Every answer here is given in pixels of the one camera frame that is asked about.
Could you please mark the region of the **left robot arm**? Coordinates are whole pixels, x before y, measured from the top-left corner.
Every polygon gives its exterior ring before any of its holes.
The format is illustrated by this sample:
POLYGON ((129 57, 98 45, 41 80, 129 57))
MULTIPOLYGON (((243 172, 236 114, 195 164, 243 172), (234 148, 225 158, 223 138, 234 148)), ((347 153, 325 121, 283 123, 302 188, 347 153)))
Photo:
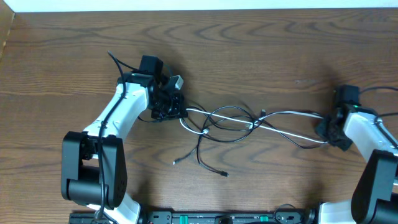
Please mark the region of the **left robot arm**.
POLYGON ((116 91, 101 114, 83 131, 62 141, 61 195, 95 212, 91 223, 143 223, 141 206, 126 192, 124 141, 140 114, 153 122, 187 117, 183 78, 166 76, 158 57, 144 55, 139 68, 121 72, 116 91))

